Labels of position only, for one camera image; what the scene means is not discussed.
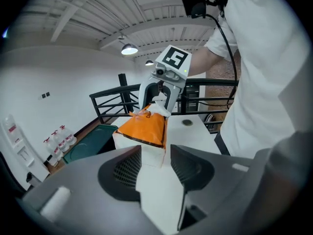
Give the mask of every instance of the person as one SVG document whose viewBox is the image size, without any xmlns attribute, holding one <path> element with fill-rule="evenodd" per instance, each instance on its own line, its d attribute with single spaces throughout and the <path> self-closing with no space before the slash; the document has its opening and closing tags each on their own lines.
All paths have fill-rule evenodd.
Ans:
<svg viewBox="0 0 313 235">
<path fill-rule="evenodd" d="M 228 0 L 219 23 L 232 53 L 241 55 L 241 77 L 215 142 L 222 154 L 253 158 L 296 130 L 278 96 L 311 50 L 300 21 L 284 0 Z M 216 27 L 192 55 L 189 76 L 230 61 Z"/>
</svg>

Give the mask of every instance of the black post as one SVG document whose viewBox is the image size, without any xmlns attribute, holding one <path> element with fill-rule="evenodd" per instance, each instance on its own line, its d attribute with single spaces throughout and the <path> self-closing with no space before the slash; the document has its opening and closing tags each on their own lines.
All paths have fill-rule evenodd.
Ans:
<svg viewBox="0 0 313 235">
<path fill-rule="evenodd" d="M 119 83 L 121 86 L 127 86 L 126 75 L 124 73 L 119 74 L 118 79 L 119 79 Z M 122 98 L 123 103 L 130 103 L 131 102 L 131 96 L 129 95 L 129 92 L 121 93 L 121 98 Z M 132 105 L 126 105 L 126 107 L 124 109 L 126 109 L 125 113 L 134 111 Z"/>
<path fill-rule="evenodd" d="M 186 106 L 187 106 L 186 95 L 187 95 L 187 88 L 185 86 L 185 88 L 184 88 L 184 90 L 182 92 L 181 102 L 180 102 L 180 112 L 181 112 L 182 115 L 186 114 Z"/>
<path fill-rule="evenodd" d="M 102 117 L 100 116 L 100 111 L 99 111 L 99 109 L 97 108 L 96 99 L 95 99 L 94 97 L 92 97 L 91 100 L 92 100 L 92 104 L 93 104 L 93 106 L 94 106 L 94 109 L 96 110 L 96 113 L 97 113 L 97 115 L 98 115 L 98 118 L 99 118 L 99 120 L 100 120 L 100 123 L 101 123 L 101 124 L 104 124 L 104 121 L 103 121 Z"/>
</svg>

